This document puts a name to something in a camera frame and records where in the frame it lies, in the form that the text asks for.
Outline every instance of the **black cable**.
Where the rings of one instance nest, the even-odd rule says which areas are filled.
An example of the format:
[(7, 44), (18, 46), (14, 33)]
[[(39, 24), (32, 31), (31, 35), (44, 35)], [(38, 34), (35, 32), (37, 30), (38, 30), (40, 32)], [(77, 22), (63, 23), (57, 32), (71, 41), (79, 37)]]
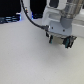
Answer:
[(26, 17), (28, 18), (28, 20), (29, 20), (33, 25), (35, 25), (35, 26), (37, 26), (37, 27), (39, 27), (39, 28), (41, 28), (41, 29), (44, 29), (44, 30), (48, 31), (48, 26), (38, 25), (38, 24), (34, 23), (34, 22), (30, 19), (30, 17), (29, 17), (28, 14), (27, 14), (27, 11), (25, 10), (23, 0), (21, 0), (21, 4), (22, 4), (22, 8), (23, 8), (24, 13), (25, 13)]

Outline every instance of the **white table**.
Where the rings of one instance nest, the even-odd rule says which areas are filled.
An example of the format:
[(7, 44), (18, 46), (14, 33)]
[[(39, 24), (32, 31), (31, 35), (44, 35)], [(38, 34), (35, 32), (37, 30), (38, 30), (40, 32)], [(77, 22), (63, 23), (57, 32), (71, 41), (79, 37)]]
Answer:
[(0, 24), (0, 84), (84, 84), (84, 39), (71, 49), (48, 40), (28, 21)]

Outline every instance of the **robotic arm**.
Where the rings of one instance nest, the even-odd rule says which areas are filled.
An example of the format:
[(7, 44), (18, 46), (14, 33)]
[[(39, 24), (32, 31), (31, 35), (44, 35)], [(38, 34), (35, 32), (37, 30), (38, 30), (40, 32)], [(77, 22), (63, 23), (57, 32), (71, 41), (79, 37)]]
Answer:
[(46, 30), (49, 43), (58, 38), (60, 39), (59, 43), (64, 44), (65, 48), (71, 48), (77, 37), (84, 37), (84, 0), (47, 0), (42, 26), (35, 24), (28, 17), (23, 0), (21, 0), (21, 3), (29, 21)]

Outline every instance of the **white robotic arm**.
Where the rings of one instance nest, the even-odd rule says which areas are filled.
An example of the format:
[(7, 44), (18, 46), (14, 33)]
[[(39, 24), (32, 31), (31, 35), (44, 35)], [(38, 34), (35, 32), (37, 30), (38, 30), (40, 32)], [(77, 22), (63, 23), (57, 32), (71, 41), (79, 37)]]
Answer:
[(47, 0), (42, 26), (29, 19), (23, 3), (22, 7), (31, 23), (46, 30), (46, 35), (50, 38), (49, 43), (52, 43), (56, 37), (61, 39), (60, 43), (64, 44), (65, 48), (71, 48), (77, 37), (84, 37), (83, 2), (84, 0)]

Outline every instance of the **cable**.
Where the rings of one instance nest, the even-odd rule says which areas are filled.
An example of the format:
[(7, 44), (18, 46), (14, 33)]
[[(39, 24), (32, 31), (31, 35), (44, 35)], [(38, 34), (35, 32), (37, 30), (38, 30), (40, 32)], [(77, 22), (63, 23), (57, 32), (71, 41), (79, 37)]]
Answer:
[(21, 4), (22, 4), (22, 8), (23, 8), (23, 10), (24, 10), (24, 13), (25, 13), (27, 19), (28, 19), (33, 25), (35, 25), (36, 27), (39, 27), (39, 28), (41, 28), (41, 29), (44, 29), (44, 30), (48, 31), (49, 26), (41, 26), (41, 25), (38, 25), (38, 24), (34, 23), (34, 22), (30, 19), (30, 17), (28, 16), (28, 14), (27, 14), (27, 12), (26, 12), (26, 10), (25, 10), (23, 0), (21, 0)]

